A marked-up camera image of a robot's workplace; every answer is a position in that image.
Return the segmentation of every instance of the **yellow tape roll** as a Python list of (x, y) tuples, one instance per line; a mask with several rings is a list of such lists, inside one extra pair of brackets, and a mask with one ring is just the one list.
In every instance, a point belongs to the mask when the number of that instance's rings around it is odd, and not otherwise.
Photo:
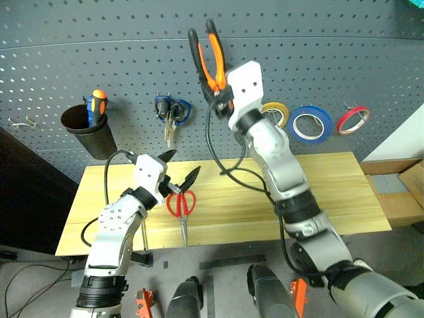
[(289, 109), (283, 103), (278, 103), (277, 101), (271, 101), (262, 105), (262, 114), (269, 111), (277, 111), (281, 115), (281, 119), (278, 121), (277, 126), (283, 128), (287, 121), (289, 120)]

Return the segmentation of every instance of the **wooden table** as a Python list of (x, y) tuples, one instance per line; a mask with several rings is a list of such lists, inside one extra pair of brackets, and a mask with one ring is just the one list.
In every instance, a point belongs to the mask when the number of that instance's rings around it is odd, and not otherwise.
[[(390, 225), (376, 196), (368, 184), (353, 153), (306, 154), (297, 156), (311, 184), (320, 208), (326, 211), (341, 235), (387, 231)], [(223, 160), (232, 166), (236, 159)], [(278, 220), (263, 193), (252, 191), (219, 175), (212, 160), (169, 162), (168, 175), (175, 184), (196, 166), (201, 165), (192, 190), (197, 203), (190, 215), (188, 244), (224, 244), (279, 238)], [(260, 172), (256, 163), (247, 158), (242, 166)], [(105, 205), (103, 195), (103, 166), (88, 166), (66, 221), (56, 255), (88, 254), (89, 248), (80, 240), (84, 225), (97, 217)], [(109, 200), (118, 199), (128, 187), (135, 187), (134, 166), (115, 165), (109, 168)], [(252, 175), (236, 172), (235, 176), (251, 185), (261, 187)], [(97, 223), (88, 228), (85, 237), (92, 242)], [(166, 210), (155, 207), (146, 220), (147, 248), (183, 246), (180, 223)], [(134, 238), (134, 250), (142, 250), (140, 231)]]

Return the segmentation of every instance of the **scissors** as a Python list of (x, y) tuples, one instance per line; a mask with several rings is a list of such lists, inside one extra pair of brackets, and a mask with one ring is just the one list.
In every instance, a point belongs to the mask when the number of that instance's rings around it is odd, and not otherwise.
[[(187, 207), (187, 201), (186, 197), (184, 197), (185, 194), (190, 194), (193, 198), (193, 205), (190, 209)], [(177, 196), (177, 210), (176, 212), (171, 208), (171, 198), (173, 196)], [(190, 213), (193, 211), (194, 206), (196, 204), (196, 196), (194, 193), (190, 190), (187, 190), (186, 192), (181, 192), (179, 194), (172, 193), (166, 198), (166, 207), (171, 213), (172, 216), (177, 217), (181, 224), (181, 234), (183, 236), (184, 244), (187, 246), (187, 218), (190, 215)]]
[(190, 117), (191, 104), (183, 99), (175, 101), (169, 95), (157, 95), (154, 98), (154, 110), (165, 124), (165, 142), (171, 148), (176, 128), (184, 125)]

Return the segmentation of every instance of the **black cup holder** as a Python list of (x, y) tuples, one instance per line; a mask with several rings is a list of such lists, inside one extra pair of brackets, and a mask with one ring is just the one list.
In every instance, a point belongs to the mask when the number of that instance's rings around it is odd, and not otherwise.
[(106, 160), (117, 151), (106, 114), (97, 125), (88, 127), (87, 106), (81, 104), (66, 110), (60, 121), (69, 133), (77, 137), (93, 158)]

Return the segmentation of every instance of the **pliers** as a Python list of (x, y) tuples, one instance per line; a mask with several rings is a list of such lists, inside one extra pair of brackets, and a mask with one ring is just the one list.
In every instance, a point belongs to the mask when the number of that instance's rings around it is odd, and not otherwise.
[(223, 47), (221, 41), (219, 40), (217, 29), (215, 24), (211, 19), (206, 21), (206, 31), (211, 42), (213, 53), (215, 55), (215, 61), (217, 65), (217, 73), (215, 79), (207, 71), (205, 64), (205, 59), (201, 51), (201, 46), (199, 43), (199, 38), (194, 29), (188, 30), (188, 40), (190, 44), (191, 55), (193, 56), (194, 65), (196, 67), (197, 73), (199, 73), (199, 81), (205, 96), (205, 99), (208, 103), (211, 103), (215, 100), (216, 96), (225, 92), (225, 95), (229, 95), (225, 99), (228, 99), (226, 102), (230, 101), (232, 98), (231, 87), (227, 85), (227, 79), (225, 78), (225, 57), (223, 52)]

